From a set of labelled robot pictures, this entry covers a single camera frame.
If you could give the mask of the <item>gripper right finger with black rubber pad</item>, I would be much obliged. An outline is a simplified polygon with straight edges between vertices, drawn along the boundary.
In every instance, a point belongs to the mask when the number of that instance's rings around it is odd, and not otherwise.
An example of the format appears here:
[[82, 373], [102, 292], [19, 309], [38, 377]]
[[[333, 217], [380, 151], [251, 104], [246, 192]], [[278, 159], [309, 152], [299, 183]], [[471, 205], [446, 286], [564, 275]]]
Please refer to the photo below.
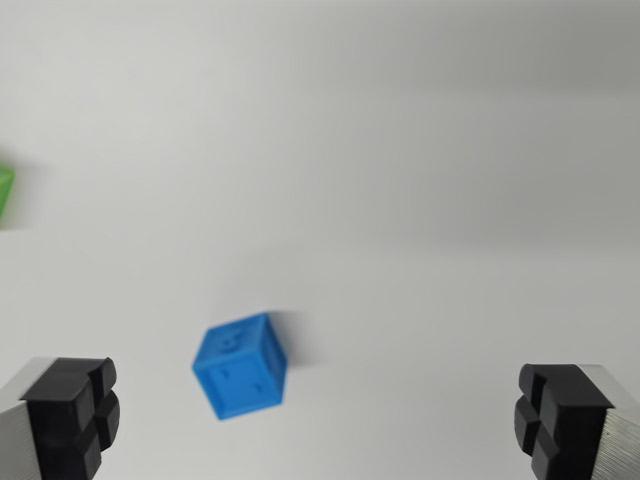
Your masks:
[[514, 409], [541, 480], [639, 477], [639, 401], [601, 365], [525, 364]]

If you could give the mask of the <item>gripper left finger with black rubber pad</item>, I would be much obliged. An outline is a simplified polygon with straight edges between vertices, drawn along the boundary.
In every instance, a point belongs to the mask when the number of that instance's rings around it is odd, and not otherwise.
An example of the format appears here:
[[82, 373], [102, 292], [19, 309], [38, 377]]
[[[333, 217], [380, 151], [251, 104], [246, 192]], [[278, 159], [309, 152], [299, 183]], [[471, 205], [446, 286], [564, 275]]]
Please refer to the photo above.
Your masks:
[[116, 438], [112, 359], [36, 357], [1, 387], [1, 477], [95, 477]]

